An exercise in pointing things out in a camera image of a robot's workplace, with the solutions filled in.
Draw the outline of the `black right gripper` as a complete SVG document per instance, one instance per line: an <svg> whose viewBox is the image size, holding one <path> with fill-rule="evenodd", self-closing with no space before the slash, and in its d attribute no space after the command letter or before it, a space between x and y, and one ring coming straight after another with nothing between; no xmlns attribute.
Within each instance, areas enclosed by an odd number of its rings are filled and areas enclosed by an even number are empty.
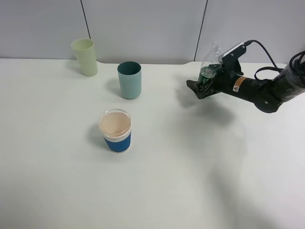
<svg viewBox="0 0 305 229"><path fill-rule="evenodd" d="M224 93L233 97L250 101L247 87L249 86L250 78L241 75L233 77L225 73L218 73L212 78L212 84L203 83L203 81L187 80L186 85L196 95L198 99L204 99L208 96Z"/></svg>

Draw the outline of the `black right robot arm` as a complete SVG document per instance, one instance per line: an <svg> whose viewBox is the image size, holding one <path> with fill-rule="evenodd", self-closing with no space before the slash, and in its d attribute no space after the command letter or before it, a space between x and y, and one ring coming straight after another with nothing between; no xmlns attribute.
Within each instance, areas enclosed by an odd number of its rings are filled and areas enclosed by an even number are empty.
<svg viewBox="0 0 305 229"><path fill-rule="evenodd" d="M198 99L224 93L253 103L265 113L274 113L285 102L305 91L305 53L294 55L285 68L263 67L261 71L277 71L274 79L244 77L238 58L240 53L229 54L222 58L216 75L208 81L188 80L186 85Z"/></svg>

